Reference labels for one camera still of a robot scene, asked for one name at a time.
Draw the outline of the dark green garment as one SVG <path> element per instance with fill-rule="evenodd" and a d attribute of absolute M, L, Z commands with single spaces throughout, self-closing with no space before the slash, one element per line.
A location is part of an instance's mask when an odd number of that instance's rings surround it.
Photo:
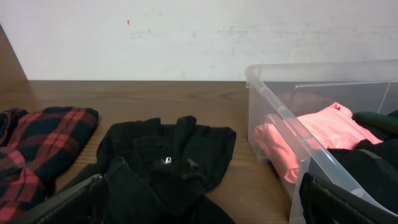
<path fill-rule="evenodd" d="M 380 140 L 397 138 L 397 110 L 384 115 L 373 112 L 357 112 L 352 119 Z"/>

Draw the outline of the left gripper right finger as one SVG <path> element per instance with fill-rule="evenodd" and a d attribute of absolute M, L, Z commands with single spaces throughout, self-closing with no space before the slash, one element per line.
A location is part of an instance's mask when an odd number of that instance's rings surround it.
<path fill-rule="evenodd" d="M 307 224 L 397 224 L 396 215 L 308 172 L 299 195 Z"/>

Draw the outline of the pink shirt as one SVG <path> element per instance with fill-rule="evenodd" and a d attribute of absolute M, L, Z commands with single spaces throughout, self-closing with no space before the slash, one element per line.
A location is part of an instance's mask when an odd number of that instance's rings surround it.
<path fill-rule="evenodd" d="M 373 144 L 382 140 L 353 120 L 353 113 L 334 102 L 323 110 L 297 118 L 327 149 L 352 150 L 362 140 Z M 254 140 L 261 146 L 280 177 L 294 184 L 299 174 L 299 160 L 273 124 L 264 123 L 254 130 Z"/>

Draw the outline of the red navy plaid shirt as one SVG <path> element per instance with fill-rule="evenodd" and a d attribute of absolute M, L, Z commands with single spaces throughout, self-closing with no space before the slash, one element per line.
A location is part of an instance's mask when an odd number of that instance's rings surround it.
<path fill-rule="evenodd" d="M 98 120 L 96 110 L 74 106 L 1 112 L 1 223 L 52 194 L 55 179 L 77 159 Z"/>

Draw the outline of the black garment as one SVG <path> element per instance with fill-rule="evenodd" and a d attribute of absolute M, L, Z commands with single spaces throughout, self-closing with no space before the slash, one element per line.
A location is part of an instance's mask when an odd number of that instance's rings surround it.
<path fill-rule="evenodd" d="M 96 162 L 70 185 L 104 175 L 105 223 L 231 223 L 206 193 L 222 181 L 235 142 L 231 128 L 199 125 L 193 116 L 175 124 L 159 118 L 116 123 L 100 142 Z"/>
<path fill-rule="evenodd" d="M 397 139 L 328 151 L 374 200 L 397 213 Z"/>

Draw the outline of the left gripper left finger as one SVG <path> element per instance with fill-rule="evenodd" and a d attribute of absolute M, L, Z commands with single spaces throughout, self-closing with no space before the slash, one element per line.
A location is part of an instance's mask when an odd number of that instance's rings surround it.
<path fill-rule="evenodd" d="M 102 224 L 107 201 L 107 181 L 95 174 L 10 220 L 9 224 Z"/>

